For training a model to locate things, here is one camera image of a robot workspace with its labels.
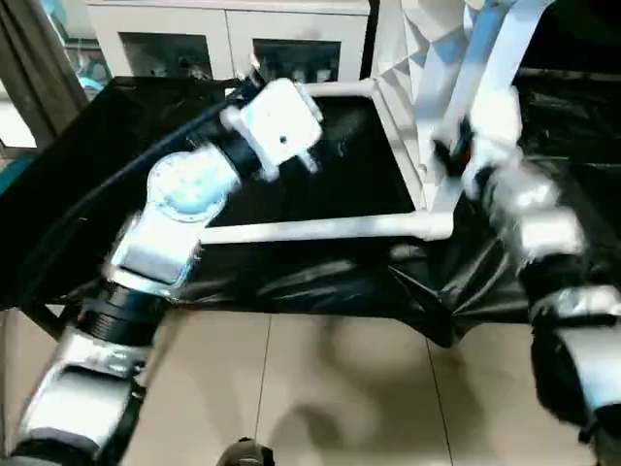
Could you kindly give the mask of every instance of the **white cabinet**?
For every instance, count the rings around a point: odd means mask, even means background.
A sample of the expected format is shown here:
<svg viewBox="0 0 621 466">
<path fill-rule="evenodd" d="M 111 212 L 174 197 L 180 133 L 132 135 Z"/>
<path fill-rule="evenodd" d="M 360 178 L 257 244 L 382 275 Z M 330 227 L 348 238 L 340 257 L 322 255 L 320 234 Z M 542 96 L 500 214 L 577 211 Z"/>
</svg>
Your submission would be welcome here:
<svg viewBox="0 0 621 466">
<path fill-rule="evenodd" d="M 87 0 L 113 75 L 357 81 L 368 0 Z"/>
<path fill-rule="evenodd" d="M 89 13 L 114 76 L 233 77 L 223 11 L 91 5 Z"/>
<path fill-rule="evenodd" d="M 274 77 L 308 83 L 358 81 L 367 17 L 226 12 L 233 66 L 255 53 Z"/>
</svg>

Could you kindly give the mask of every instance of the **white pvc pipe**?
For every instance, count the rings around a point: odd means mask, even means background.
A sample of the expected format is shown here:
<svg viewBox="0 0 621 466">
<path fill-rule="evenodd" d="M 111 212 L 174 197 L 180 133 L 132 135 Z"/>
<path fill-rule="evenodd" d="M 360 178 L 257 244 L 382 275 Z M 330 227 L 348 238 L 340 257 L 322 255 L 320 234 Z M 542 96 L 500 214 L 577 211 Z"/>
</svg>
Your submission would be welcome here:
<svg viewBox="0 0 621 466">
<path fill-rule="evenodd" d="M 453 231 L 453 213 L 414 212 L 242 226 L 208 227 L 203 245 L 312 241 L 345 238 L 409 236 L 424 241 L 443 240 Z"/>
</svg>

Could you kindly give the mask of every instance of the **floor tile grout line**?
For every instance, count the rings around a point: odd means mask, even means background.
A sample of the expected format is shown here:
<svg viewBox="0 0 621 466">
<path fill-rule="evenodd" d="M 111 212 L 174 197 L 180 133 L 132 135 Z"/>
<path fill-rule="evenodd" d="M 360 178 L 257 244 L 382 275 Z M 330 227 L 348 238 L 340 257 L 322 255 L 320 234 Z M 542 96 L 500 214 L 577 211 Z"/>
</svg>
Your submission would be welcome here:
<svg viewBox="0 0 621 466">
<path fill-rule="evenodd" d="M 270 349 L 270 334 L 272 333 L 272 315 L 269 315 L 268 334 L 265 339 L 265 355 L 263 356 L 263 372 L 261 373 L 261 388 L 259 389 L 259 403 L 256 408 L 256 423 L 254 424 L 254 439 L 259 433 L 259 418 L 261 416 L 261 403 L 263 402 L 263 385 L 265 384 L 265 372 L 268 367 L 268 351 Z"/>
<path fill-rule="evenodd" d="M 429 340 L 425 339 L 425 345 L 427 345 L 427 355 L 429 356 L 429 364 L 431 365 L 431 373 L 434 377 L 434 386 L 436 387 L 436 396 L 438 397 L 438 406 L 440 408 L 440 416 L 442 418 L 442 428 L 444 429 L 444 438 L 446 439 L 446 449 L 448 449 L 448 458 L 450 459 L 451 466 L 453 462 L 453 452 L 450 449 L 450 440 L 448 439 L 448 426 L 446 425 L 446 418 L 444 417 L 444 409 L 442 407 L 442 400 L 440 397 L 440 387 L 438 386 L 438 377 L 436 376 L 436 368 L 434 367 L 434 358 L 431 356 L 431 349 L 429 348 Z"/>
</svg>

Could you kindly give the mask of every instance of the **glass cabinet door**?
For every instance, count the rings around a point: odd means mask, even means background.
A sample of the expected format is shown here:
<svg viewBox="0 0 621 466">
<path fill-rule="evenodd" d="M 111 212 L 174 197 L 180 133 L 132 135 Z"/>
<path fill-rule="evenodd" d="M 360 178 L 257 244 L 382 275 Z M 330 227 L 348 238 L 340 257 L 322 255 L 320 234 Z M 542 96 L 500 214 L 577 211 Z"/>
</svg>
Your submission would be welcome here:
<svg viewBox="0 0 621 466">
<path fill-rule="evenodd" d="M 367 17 L 226 12 L 233 63 L 243 73 L 254 53 L 271 78 L 304 83 L 360 79 Z"/>
<path fill-rule="evenodd" d="M 205 36 L 121 32 L 125 55 L 133 76 L 213 78 Z"/>
<path fill-rule="evenodd" d="M 88 8 L 114 76 L 234 77 L 223 11 L 151 6 Z"/>
<path fill-rule="evenodd" d="M 254 54 L 267 78 L 290 78 L 300 83 L 339 80 L 341 43 L 254 39 Z"/>
</svg>

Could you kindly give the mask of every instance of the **white frame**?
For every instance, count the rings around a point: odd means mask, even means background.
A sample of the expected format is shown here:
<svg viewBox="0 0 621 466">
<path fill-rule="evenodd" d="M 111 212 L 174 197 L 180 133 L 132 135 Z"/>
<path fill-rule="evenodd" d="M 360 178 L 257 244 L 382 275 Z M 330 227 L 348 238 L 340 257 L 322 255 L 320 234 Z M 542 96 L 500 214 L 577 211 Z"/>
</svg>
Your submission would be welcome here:
<svg viewBox="0 0 621 466">
<path fill-rule="evenodd" d="M 254 39 L 330 41 L 341 43 L 339 81 L 360 79 L 367 16 L 227 11 L 233 66 L 247 71 Z"/>
<path fill-rule="evenodd" d="M 113 76 L 133 76 L 119 33 L 147 32 L 204 36 L 213 78 L 234 78 L 226 15 L 223 11 L 89 5 L 88 12 Z"/>
<path fill-rule="evenodd" d="M 393 156 L 417 209 L 422 196 L 422 183 L 414 169 L 406 143 L 400 137 L 395 121 L 384 101 L 376 81 L 358 83 L 309 84 L 313 97 L 361 96 L 372 99 Z M 415 210 L 407 214 L 326 218 L 321 220 L 289 221 L 255 225 L 207 227 L 201 235 L 203 245 L 239 243 L 272 243 L 278 241 L 330 240 L 341 238 L 373 238 L 413 236 L 425 241 L 443 240 L 453 232 L 453 210 L 461 188 L 459 183 L 446 181 L 434 208 Z"/>
</svg>

